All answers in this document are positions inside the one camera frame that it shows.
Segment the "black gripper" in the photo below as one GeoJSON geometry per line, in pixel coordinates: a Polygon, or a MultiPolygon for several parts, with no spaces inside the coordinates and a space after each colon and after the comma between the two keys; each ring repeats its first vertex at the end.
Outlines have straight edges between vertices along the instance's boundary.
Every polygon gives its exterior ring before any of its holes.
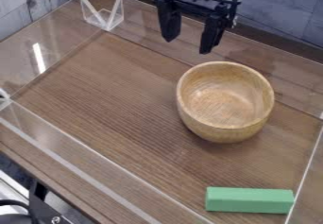
{"type": "Polygon", "coordinates": [[[212,13],[204,23],[204,30],[200,38],[199,53],[208,54],[212,48],[219,45],[224,29],[228,25],[226,13],[238,11],[242,0],[154,0],[158,8],[158,18],[162,36],[171,42],[180,34],[182,13],[212,13]]]}

